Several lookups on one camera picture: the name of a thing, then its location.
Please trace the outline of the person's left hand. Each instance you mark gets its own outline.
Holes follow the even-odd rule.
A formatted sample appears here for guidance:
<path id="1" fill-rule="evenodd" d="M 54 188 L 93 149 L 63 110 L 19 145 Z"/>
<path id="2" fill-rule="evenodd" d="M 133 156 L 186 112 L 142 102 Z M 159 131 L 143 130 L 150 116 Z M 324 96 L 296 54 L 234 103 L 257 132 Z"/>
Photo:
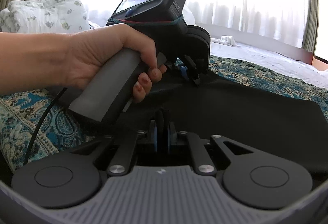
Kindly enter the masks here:
<path id="1" fill-rule="evenodd" d="M 162 79 L 166 66 L 157 63 L 154 41 L 125 24 L 66 34 L 66 54 L 59 67 L 61 73 L 57 84 L 84 89 L 105 62 L 124 48 L 139 52 L 149 67 L 133 86 L 134 101 L 139 103 L 149 94 L 152 84 Z"/>

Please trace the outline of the person's left forearm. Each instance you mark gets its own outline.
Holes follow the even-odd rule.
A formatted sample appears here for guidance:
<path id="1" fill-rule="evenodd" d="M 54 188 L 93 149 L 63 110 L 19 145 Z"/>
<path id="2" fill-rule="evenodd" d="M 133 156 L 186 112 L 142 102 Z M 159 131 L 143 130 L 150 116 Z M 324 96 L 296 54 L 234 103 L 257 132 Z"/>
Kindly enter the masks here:
<path id="1" fill-rule="evenodd" d="M 70 34 L 1 33 L 1 95 L 66 86 Z"/>

